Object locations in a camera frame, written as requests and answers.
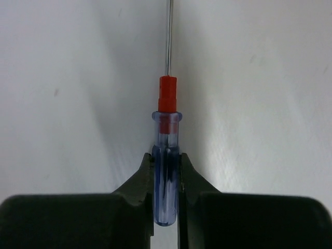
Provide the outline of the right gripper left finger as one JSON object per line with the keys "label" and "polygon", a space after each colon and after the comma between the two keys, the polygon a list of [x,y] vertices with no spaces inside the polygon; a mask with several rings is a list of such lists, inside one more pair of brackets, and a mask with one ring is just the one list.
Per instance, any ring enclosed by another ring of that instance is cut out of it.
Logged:
{"label": "right gripper left finger", "polygon": [[150,248],[150,154],[111,193],[15,195],[1,204],[1,248]]}

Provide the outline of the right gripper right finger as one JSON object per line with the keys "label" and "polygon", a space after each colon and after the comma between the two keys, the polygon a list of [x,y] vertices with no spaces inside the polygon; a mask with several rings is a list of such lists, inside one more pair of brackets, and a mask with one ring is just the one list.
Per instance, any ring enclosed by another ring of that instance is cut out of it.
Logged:
{"label": "right gripper right finger", "polygon": [[331,215],[308,197],[224,193],[181,155],[179,248],[331,248]]}

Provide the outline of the small blue red screwdriver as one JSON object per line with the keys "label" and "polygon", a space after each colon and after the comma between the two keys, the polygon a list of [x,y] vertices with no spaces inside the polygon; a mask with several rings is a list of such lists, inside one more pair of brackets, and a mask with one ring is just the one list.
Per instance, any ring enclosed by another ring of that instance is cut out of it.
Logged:
{"label": "small blue red screwdriver", "polygon": [[162,227],[175,223],[177,217],[177,175],[179,165],[179,122],[177,78],[172,76],[172,35],[174,2],[167,1],[165,74],[159,79],[158,109],[152,113],[155,143],[151,155],[154,173],[154,222]]}

